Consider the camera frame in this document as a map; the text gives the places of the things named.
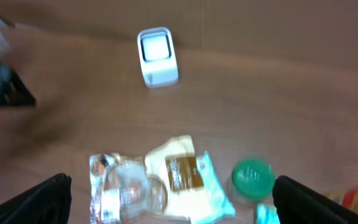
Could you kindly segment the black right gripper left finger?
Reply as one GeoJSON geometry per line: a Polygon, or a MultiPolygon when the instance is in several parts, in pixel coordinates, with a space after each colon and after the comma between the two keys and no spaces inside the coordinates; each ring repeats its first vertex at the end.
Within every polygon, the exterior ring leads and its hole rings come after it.
{"type": "Polygon", "coordinates": [[[0,204],[0,224],[67,224],[71,177],[57,174],[0,204]]]}

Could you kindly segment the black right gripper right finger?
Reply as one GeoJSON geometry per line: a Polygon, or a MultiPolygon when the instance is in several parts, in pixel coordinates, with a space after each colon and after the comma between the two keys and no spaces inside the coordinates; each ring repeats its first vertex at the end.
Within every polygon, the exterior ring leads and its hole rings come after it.
{"type": "Polygon", "coordinates": [[[358,224],[358,213],[284,175],[276,179],[272,196],[283,224],[358,224]]]}

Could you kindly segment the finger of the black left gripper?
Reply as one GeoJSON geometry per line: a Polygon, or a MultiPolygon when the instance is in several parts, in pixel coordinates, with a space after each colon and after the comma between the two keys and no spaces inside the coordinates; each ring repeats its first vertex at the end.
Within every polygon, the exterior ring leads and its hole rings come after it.
{"type": "Polygon", "coordinates": [[[36,99],[24,85],[18,74],[11,70],[11,76],[4,85],[2,106],[35,106],[36,99]]]}

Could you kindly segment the green lid jar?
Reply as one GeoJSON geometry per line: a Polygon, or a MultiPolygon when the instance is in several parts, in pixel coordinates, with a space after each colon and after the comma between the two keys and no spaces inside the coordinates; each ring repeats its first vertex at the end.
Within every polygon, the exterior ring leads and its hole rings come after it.
{"type": "Polygon", "coordinates": [[[226,189],[235,203],[253,205],[269,197],[274,185],[273,167],[259,157],[247,157],[233,167],[226,189]]]}

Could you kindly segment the teal white pack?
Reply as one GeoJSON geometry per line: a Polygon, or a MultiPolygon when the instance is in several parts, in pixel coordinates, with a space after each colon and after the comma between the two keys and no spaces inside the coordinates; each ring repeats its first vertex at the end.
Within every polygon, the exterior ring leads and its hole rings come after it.
{"type": "Polygon", "coordinates": [[[204,183],[201,198],[196,199],[198,205],[195,214],[191,216],[191,223],[216,223],[223,218],[236,216],[236,209],[228,199],[215,171],[209,152],[196,157],[197,170],[204,183]]]}

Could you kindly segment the brown mushroom packet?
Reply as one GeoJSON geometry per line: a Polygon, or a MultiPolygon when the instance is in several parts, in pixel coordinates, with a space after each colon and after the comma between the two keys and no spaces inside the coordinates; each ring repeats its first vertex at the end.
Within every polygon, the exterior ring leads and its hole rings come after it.
{"type": "Polygon", "coordinates": [[[195,223],[208,213],[189,135],[173,137],[145,157],[93,155],[89,174],[91,223],[125,223],[145,213],[195,223]]]}

